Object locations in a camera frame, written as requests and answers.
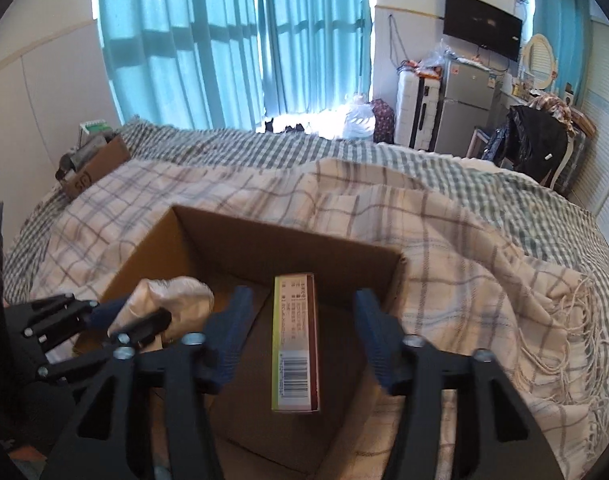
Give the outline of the cream lace cloth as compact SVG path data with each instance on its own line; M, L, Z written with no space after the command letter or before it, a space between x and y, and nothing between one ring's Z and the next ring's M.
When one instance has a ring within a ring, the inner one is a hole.
M126 326L141 321L146 315L163 308L171 313L171 323L144 348L145 351L160 350L187 333L200 332L213 306L212 290L196 278L189 276L178 276L171 280L143 278L109 325L107 335L117 335Z

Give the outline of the medicine box with barcode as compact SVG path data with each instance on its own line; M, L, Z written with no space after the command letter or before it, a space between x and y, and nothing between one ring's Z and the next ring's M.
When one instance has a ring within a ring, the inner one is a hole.
M272 312L272 411L318 413L319 309L314 276L277 276Z

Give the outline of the large cardboard box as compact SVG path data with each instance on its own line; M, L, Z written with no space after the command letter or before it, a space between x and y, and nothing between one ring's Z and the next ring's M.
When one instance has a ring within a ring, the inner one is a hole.
M312 274L317 293L321 408L278 414L271 408L274 280L298 273ZM175 205L119 264L102 297L126 296L143 278L186 275L207 284L222 310L235 286L251 287L254 325L233 380L209 408L225 477L341 479L378 396L353 296L372 289L390 312L403 274L398 249Z

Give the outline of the small cardboard box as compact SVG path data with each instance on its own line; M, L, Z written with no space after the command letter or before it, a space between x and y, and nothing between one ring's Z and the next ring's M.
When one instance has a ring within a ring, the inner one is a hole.
M131 158L122 135L105 120L81 122L79 142L59 159L55 178L70 200Z

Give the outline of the dark patterned bag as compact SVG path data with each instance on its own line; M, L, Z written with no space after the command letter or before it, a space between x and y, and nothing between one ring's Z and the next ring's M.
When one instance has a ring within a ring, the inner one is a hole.
M393 144L395 136L396 117L393 109L382 99L371 102L375 117L373 140L375 143Z

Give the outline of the black shoes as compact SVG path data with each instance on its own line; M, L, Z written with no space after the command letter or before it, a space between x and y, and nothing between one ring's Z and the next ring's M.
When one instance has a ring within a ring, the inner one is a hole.
M295 133L304 133L305 132L305 127L303 127L303 124L276 126L276 125L274 125L274 122L275 122L274 118L265 120L263 122L264 131L266 133L282 134L282 133L294 133L294 132Z

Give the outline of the large water jug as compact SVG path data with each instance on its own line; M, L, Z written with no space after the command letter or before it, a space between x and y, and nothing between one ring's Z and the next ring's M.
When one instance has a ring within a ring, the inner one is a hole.
M347 107L343 134L345 140L372 140L376 118L372 105L362 94L354 96Z

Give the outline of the white suitcase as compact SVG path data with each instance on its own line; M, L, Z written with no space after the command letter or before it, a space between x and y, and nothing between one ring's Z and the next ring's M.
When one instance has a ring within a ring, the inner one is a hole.
M393 141L412 150L431 148L440 92L439 75L432 70L401 70L398 75Z

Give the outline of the chair with black jacket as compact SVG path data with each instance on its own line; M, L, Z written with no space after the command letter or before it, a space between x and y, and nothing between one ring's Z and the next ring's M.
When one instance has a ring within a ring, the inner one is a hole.
M525 174L567 198L588 158L597 127L553 93L509 108L491 134L483 160Z

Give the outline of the silver small refrigerator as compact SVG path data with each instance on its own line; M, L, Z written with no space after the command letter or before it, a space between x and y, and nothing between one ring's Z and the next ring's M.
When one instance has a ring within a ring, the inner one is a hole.
M449 60L442 74L431 151L464 157L476 127L487 124L497 75L487 67Z

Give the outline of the white wardrobe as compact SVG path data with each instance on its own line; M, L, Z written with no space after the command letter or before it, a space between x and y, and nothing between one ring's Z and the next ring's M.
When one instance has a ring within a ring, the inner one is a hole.
M609 25L594 20L581 110L597 127L571 199L589 210L609 246Z

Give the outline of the teal window curtain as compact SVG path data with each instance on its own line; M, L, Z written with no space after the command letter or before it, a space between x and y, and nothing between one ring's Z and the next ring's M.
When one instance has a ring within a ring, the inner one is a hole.
M371 82L370 0L94 0L121 119L252 130Z

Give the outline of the white oval mirror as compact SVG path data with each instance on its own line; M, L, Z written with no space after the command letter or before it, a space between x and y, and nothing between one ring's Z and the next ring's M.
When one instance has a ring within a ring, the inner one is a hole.
M534 34L521 50L521 67L533 78L533 88L547 90L557 77L557 61L550 41Z

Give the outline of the teal right curtain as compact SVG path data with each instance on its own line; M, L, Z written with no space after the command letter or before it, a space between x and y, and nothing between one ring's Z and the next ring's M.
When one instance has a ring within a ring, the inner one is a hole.
M563 96L567 84L579 105L592 47L590 0L535 0L533 32L551 44L557 59L555 88Z

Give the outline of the black wall television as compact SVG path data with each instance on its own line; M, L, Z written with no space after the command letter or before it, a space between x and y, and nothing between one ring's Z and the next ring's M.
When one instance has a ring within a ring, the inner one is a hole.
M445 0L443 33L517 62L523 21L481 0Z

